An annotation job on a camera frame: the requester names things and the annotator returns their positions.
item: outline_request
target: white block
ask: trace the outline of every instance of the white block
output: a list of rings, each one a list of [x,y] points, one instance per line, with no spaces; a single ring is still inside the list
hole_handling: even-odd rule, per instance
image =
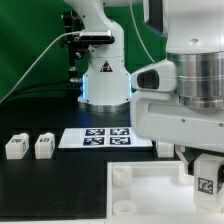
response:
[[[218,211],[222,206],[222,183],[218,171],[224,158],[202,154],[194,163],[194,202],[198,207]]]
[[[40,135],[35,144],[36,159],[51,159],[55,148],[54,134]]]
[[[165,142],[156,142],[156,150],[159,158],[174,157],[174,144]]]
[[[119,187],[127,187],[132,184],[132,168],[128,165],[113,167],[113,183]]]
[[[22,159],[29,149],[29,136],[26,133],[13,135],[5,149],[7,159]]]

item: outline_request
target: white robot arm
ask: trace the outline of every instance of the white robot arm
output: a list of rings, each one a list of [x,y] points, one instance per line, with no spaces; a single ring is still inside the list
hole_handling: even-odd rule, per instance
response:
[[[145,22],[167,33],[167,58],[133,74],[132,127],[141,137],[175,144],[185,165],[194,164],[196,205],[217,211],[224,169],[224,2],[144,0],[144,7]],[[187,157],[185,146],[206,154]]]
[[[124,32],[104,13],[107,6],[127,6],[129,0],[65,0],[80,16],[85,32],[98,35],[109,31],[115,38],[110,45],[91,46],[86,74],[83,76],[83,95],[80,104],[98,112],[114,112],[129,106],[130,74],[124,65]]]

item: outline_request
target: black sticker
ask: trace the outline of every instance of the black sticker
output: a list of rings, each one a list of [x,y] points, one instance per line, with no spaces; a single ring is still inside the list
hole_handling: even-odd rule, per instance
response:
[[[103,67],[100,70],[100,72],[113,72],[113,70],[110,67],[110,64],[108,63],[108,61],[105,61]]]
[[[213,195],[214,183],[212,180],[198,178],[198,191]]]
[[[129,135],[129,128],[112,128],[110,129],[110,135]]]
[[[26,143],[23,142],[23,152],[25,152],[25,151],[26,151]]]
[[[130,137],[111,137],[110,138],[111,145],[131,145]]]
[[[50,141],[50,138],[41,138],[40,139],[40,142],[49,142]]]
[[[12,142],[13,142],[13,143],[20,143],[20,142],[22,142],[22,140],[23,140],[23,139],[18,139],[18,138],[16,139],[16,138],[14,138],[14,139],[12,140]]]
[[[86,136],[94,136],[94,135],[105,135],[105,129],[94,128],[94,129],[87,129],[86,130]]]
[[[84,146],[96,146],[104,145],[104,138],[85,138],[83,142]]]

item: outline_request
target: green backdrop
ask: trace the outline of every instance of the green backdrop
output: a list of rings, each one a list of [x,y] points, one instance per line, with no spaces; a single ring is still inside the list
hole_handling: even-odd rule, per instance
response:
[[[71,8],[63,0],[0,0],[0,98],[15,85],[43,50],[64,33],[61,14],[69,10]],[[142,10],[142,4],[134,6],[140,34],[154,59],[162,60],[166,40],[157,37],[143,24]],[[127,70],[132,73],[151,63],[137,39],[129,8],[107,8],[105,12],[124,28]],[[78,68],[80,74],[84,73],[87,60],[80,61]],[[67,69],[67,51],[56,44],[21,86],[66,80]]]

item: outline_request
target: white box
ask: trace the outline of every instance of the white box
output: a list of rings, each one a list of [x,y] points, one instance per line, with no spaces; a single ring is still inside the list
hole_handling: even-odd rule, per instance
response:
[[[40,135],[35,144],[36,159],[51,159],[55,148],[54,134]]]
[[[22,159],[29,149],[29,136],[26,133],[13,135],[5,149],[7,159]]]

